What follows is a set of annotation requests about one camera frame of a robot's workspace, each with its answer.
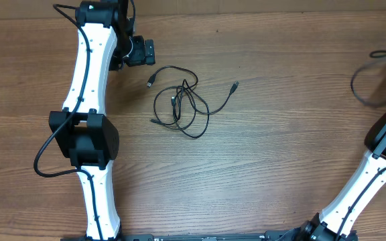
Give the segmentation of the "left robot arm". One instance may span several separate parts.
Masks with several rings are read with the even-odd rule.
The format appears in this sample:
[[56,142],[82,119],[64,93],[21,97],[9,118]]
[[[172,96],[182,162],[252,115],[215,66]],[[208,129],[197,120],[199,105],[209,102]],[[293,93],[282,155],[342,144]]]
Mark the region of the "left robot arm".
[[122,240],[113,193],[119,132],[107,117],[109,72],[155,64],[153,40],[135,35],[133,1],[82,1],[69,20],[78,31],[72,83],[60,111],[49,115],[52,135],[80,179],[87,214],[83,240]]

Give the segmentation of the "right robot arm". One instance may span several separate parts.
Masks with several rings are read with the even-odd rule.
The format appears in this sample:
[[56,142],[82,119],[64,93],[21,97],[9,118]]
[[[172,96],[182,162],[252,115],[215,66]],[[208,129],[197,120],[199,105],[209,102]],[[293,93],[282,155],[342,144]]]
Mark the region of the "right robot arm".
[[[370,57],[386,57],[386,50],[370,53]],[[386,183],[386,112],[371,127],[364,141],[367,151],[336,198],[305,222],[280,236],[280,240],[358,240],[352,229],[355,220]]]

